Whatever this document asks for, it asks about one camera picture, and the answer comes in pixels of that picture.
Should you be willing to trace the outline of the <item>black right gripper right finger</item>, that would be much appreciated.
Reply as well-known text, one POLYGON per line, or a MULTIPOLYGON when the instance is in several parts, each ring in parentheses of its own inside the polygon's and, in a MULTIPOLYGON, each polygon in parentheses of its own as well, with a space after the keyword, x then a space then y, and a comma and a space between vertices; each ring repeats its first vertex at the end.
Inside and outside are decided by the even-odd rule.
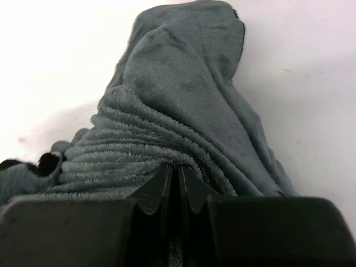
POLYGON ((181 192, 186 196, 189 207, 195 214, 201 212, 208 198, 221 199, 221 195, 199 179, 195 171, 188 165, 179 166, 179 179, 181 192))

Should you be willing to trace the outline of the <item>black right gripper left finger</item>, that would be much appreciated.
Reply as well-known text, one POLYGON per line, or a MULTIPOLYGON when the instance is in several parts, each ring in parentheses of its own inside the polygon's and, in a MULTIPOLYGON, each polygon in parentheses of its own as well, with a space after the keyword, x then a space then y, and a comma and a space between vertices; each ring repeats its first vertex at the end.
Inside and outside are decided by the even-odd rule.
POLYGON ((161 164, 154 176, 130 195, 144 214, 167 213, 173 170, 171 165, 161 164))

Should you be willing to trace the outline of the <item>zebra and green pillowcase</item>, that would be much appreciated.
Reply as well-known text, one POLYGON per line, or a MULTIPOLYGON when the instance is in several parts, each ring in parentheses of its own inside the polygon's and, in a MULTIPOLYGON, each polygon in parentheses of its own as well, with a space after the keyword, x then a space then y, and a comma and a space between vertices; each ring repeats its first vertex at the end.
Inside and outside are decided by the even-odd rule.
POLYGON ((157 6, 136 18, 91 117, 38 165, 1 163, 1 205, 39 199, 123 199, 162 163, 186 164, 231 196, 294 196, 259 115, 233 85, 245 26, 223 1, 157 6))

